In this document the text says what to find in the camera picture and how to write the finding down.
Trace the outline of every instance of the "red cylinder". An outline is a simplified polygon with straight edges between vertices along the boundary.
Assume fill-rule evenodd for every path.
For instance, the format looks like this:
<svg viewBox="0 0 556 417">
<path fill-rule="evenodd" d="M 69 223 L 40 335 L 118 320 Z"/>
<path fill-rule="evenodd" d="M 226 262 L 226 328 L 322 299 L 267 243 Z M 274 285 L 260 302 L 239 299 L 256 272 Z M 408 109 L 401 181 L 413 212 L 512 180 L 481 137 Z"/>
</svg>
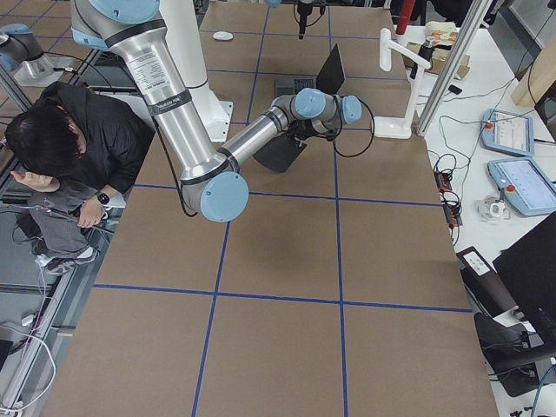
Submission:
<svg viewBox="0 0 556 417">
<path fill-rule="evenodd" d="M 400 19 L 398 19 L 398 27 L 396 28 L 397 35 L 403 35 L 406 33 L 407 24 L 411 18 L 411 14 L 414 11 L 416 0 L 406 0 L 401 8 Z"/>
</svg>

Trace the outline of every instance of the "power strip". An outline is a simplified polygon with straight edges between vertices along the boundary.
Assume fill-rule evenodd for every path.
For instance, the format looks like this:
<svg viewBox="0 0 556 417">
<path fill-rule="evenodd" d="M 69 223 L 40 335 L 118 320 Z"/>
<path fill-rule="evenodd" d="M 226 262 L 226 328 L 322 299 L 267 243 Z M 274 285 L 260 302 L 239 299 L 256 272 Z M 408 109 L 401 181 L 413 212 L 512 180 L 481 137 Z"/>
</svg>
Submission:
<svg viewBox="0 0 556 417">
<path fill-rule="evenodd" d="M 452 191 L 452 184 L 450 183 L 448 174 L 435 172 L 434 180 L 436 181 L 439 193 L 443 194 L 446 191 Z M 442 209 L 444 210 L 444 216 L 446 217 L 446 222 L 450 228 L 459 228 L 463 225 L 459 210 L 454 210 L 446 203 L 442 204 Z"/>
</svg>

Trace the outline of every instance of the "black hoodie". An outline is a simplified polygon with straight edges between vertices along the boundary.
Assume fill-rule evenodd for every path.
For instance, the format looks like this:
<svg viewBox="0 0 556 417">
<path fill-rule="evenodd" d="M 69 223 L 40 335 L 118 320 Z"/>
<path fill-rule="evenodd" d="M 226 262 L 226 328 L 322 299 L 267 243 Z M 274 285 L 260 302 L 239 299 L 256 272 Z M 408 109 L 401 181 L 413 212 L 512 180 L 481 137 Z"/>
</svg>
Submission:
<svg viewBox="0 0 556 417">
<path fill-rule="evenodd" d="M 68 177 L 121 193 L 135 182 L 154 132 L 127 103 L 84 87 L 52 83 L 33 107 L 61 105 L 85 135 L 87 148 Z"/>
</svg>

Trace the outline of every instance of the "white table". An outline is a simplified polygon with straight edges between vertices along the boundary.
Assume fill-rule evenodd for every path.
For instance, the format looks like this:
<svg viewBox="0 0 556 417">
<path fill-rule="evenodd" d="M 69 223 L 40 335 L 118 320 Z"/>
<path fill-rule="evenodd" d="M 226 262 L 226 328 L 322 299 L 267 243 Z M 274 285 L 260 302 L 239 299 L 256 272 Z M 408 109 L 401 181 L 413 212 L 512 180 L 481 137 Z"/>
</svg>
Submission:
<svg viewBox="0 0 556 417">
<path fill-rule="evenodd" d="M 423 43 L 425 40 L 424 28 L 408 27 L 404 37 L 409 42 Z M 512 81 L 507 89 L 498 89 L 488 96 L 467 98 L 465 100 L 458 99 L 443 103 L 428 129 L 425 139 L 427 140 L 429 150 L 439 155 L 446 153 L 454 154 L 457 166 L 464 166 L 467 163 L 467 159 L 446 146 L 440 131 L 441 123 L 444 128 L 447 144 L 451 148 L 457 149 L 466 156 L 473 154 L 465 181 L 465 169 L 458 169 L 454 171 L 453 175 L 452 189 L 459 196 L 463 196 L 463 209 L 461 213 L 463 227 L 460 228 L 460 236 L 454 245 L 454 249 L 456 252 L 459 252 L 469 246 L 475 246 L 487 261 L 492 262 L 502 249 L 508 248 L 515 243 L 521 236 L 541 222 L 545 216 L 523 217 L 517 215 L 511 209 L 512 214 L 509 220 L 492 222 L 482 218 L 477 210 L 479 201 L 484 197 L 499 194 L 498 189 L 488 174 L 487 162 L 511 156 L 482 147 L 479 139 L 479 123 L 462 124 L 443 116 L 451 116 L 462 122 L 478 122 L 482 120 L 485 111 L 490 108 L 501 109 L 516 114 L 526 113 L 531 108 L 516 106 L 513 103 L 511 93 L 518 84 L 518 81 L 514 79 L 513 72 L 510 70 L 506 60 L 487 30 L 478 30 L 467 54 L 471 57 L 469 73 L 463 80 L 453 81 L 454 85 L 463 90 L 457 97 L 484 95 Z M 436 79 L 436 75 L 425 74 L 421 86 L 421 94 L 423 96 L 430 94 Z M 446 95 L 445 100 L 453 97 L 456 97 L 456 95 L 449 93 Z M 418 103 L 423 103 L 426 100 L 425 97 L 420 97 Z M 418 106 L 418 113 L 422 111 L 422 108 L 422 105 Z M 528 113 L 528 115 L 533 118 L 535 139 L 553 141 L 537 112 L 533 111 Z M 432 164 L 435 163 L 436 159 L 437 157 L 431 153 Z M 551 180 L 556 180 L 556 146 L 535 143 L 534 160 Z M 440 168 L 451 168 L 452 165 L 453 158 L 443 158 Z M 503 324 L 513 324 L 509 313 L 503 314 L 497 320 Z M 523 411 L 524 407 L 530 407 L 533 404 L 535 392 L 512 398 L 507 395 L 498 382 L 493 382 L 492 387 L 500 416 L 507 417 L 510 413 Z M 543 414 L 551 416 L 556 414 L 556 384 L 542 389 L 537 415 Z M 528 416 L 530 412 L 526 411 L 523 415 Z"/>
</svg>

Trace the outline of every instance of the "man's hand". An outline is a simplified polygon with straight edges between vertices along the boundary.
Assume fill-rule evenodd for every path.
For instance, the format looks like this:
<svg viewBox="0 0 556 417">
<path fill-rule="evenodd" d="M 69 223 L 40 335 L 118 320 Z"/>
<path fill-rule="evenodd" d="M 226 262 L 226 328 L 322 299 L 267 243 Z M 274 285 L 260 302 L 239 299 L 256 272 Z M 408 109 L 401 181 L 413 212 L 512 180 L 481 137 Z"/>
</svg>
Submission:
<svg viewBox="0 0 556 417">
<path fill-rule="evenodd" d="M 104 207 L 96 197 L 89 198 L 81 206 L 81 215 L 79 215 L 79 222 L 77 222 L 77 225 L 80 228 L 92 228 L 101 222 L 103 214 Z"/>
<path fill-rule="evenodd" d="M 32 172 L 20 174 L 17 171 L 11 171 L 10 173 L 20 184 L 41 193 L 52 193 L 60 188 L 60 182 L 52 176 L 39 175 Z"/>
</svg>

